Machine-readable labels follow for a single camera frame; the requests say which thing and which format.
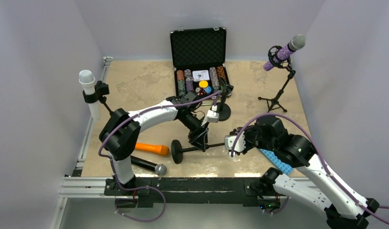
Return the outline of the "black shock-mount microphone stand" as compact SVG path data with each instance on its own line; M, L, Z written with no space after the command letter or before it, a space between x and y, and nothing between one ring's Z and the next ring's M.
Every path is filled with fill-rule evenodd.
M192 151L205 152L209 148L223 146L223 145L224 143L209 144L207 141L204 141L201 145L194 145L192 147L182 148L181 142L175 139L171 142L170 153L173 162L175 164L180 164L183 161L183 153L192 152Z

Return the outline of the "black clip microphone stand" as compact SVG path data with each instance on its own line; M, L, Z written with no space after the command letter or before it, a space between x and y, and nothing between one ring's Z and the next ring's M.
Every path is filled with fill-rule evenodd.
M226 121L231 116L231 108L226 103L227 97L232 94L233 86L230 85L225 79L219 78L220 89L222 91L220 102L217 102L217 113L219 114L218 121Z

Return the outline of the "orange microphone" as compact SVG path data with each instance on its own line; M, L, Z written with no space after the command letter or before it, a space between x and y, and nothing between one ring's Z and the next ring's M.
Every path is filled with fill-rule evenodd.
M164 145L151 145L144 143L136 143L135 150L144 151L147 153L152 153L158 156L168 156L169 155L169 147Z

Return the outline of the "black silver-mesh microphone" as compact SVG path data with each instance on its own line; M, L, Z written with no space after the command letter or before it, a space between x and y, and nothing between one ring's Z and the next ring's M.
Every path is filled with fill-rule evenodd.
M151 171L156 175L164 176L167 173L167 167L163 164L156 164L135 156L130 156L130 158L133 165Z

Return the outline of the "black tripod stand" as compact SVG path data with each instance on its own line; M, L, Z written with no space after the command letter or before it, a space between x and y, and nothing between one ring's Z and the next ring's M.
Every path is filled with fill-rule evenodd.
M273 84L273 88L277 89L276 95L273 95L273 90L267 94L267 97L258 97L259 101L266 102L267 112L283 112L287 113L287 109L281 104L280 98L284 94L285 88L294 78L296 71L292 67L291 57L285 59L279 57L279 50L282 46L272 46L268 50L268 62L273 65L273 72L268 73L268 83Z

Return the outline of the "purple glitter microphone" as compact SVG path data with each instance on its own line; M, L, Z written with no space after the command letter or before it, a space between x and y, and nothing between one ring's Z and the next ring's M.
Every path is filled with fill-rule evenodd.
M265 71L270 71L275 67L279 67L296 51L302 49L306 45L306 36L298 34L283 47L273 46L268 51L268 61L264 64Z

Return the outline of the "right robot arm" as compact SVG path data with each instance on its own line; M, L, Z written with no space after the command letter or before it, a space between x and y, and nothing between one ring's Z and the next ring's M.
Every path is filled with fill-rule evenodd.
M273 114L255 117L238 130L233 152L245 154L252 148L272 151L317 187L309 188L271 167L253 187L260 196L290 197L325 216L332 229L365 229L367 217L379 208L375 199L360 195L335 173L308 135L290 134Z

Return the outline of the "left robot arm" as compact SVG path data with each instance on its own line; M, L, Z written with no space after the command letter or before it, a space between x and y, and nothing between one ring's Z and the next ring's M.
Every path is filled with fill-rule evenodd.
M198 150L206 150L208 124L192 113L200 102L197 94L188 92L184 96L168 97L143 110L126 112L119 108L111 114L99 135L100 149L111 154L111 165L118 179L116 189L122 195L134 191L131 154L141 132L164 122L179 120L189 129L189 143Z

